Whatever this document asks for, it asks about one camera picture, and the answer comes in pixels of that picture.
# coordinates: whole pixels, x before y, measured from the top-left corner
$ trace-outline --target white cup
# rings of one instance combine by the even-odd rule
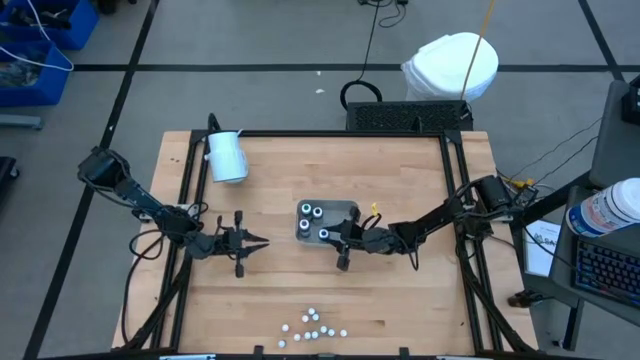
[[[238,136],[242,130],[211,134],[209,140],[209,164],[214,182],[236,184],[249,175],[247,157],[240,147]]]

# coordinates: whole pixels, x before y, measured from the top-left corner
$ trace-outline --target blue container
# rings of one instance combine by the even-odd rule
[[[38,4],[49,3],[54,8],[73,9],[69,22],[70,30],[52,29],[44,27],[47,35],[60,49],[79,50],[89,40],[91,32],[98,23],[98,13],[89,0],[31,0],[33,6],[38,9]],[[0,14],[0,31],[14,41],[38,41],[44,37],[40,34],[38,26],[16,26],[8,24],[9,17],[14,8],[26,9],[29,14],[33,11],[27,0],[11,0],[5,10]]]
[[[14,55],[34,52],[47,54],[45,63],[68,68],[70,65],[50,41],[0,44]],[[18,61],[0,52],[0,62]],[[60,102],[69,72],[43,67],[35,84],[31,86],[0,87],[0,106],[55,105]]]

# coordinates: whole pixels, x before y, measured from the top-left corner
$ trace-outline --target paper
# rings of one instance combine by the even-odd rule
[[[538,220],[527,226],[527,230],[545,249],[555,254],[560,236],[560,225]],[[525,232],[525,235],[525,272],[548,277],[553,257],[536,244],[529,234]]]

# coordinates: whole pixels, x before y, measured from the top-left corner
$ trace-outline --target black crate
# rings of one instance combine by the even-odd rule
[[[458,100],[349,103],[347,130],[419,129],[425,132],[471,131],[471,108],[466,101]]]

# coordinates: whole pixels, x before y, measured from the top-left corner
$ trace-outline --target wooden tabletop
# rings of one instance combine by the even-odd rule
[[[164,203],[178,198],[189,136],[165,133],[151,186]],[[494,174],[487,134],[463,133],[463,139],[471,179]],[[226,257],[194,261],[181,352],[251,353],[255,345],[263,345],[266,353],[394,355],[399,347],[409,347],[415,355],[473,354],[451,225],[420,247],[418,272],[406,256],[352,252],[344,273],[335,266],[333,248],[308,247],[295,239],[296,204],[302,199],[353,200],[363,217],[375,202],[383,215],[379,226],[417,219],[442,204],[447,190],[437,139],[252,137],[241,138],[241,146],[249,177],[230,185],[213,183],[209,176],[204,232],[214,232],[218,215],[230,225],[233,212],[243,210],[244,227],[270,239],[271,245],[245,262],[243,279],[235,278],[234,263]],[[450,153],[455,159],[453,147]],[[457,176],[455,161],[453,166]],[[494,231],[511,241],[506,225],[494,224]],[[138,251],[153,240],[142,238]],[[506,301],[523,290],[514,250],[490,240],[484,246],[498,308],[537,348],[529,311],[511,308]],[[166,252],[159,260],[142,261],[133,276],[127,316],[131,334],[156,304],[165,258]],[[317,309],[319,322],[301,321],[309,307]],[[486,314],[479,313],[484,344],[490,348]],[[168,344],[173,314],[172,308],[163,344]],[[285,323],[291,327],[288,333],[281,330]],[[293,334],[321,325],[346,329],[348,337],[293,341]],[[281,339],[287,341],[284,349],[277,346]],[[118,329],[114,346],[121,343]]]

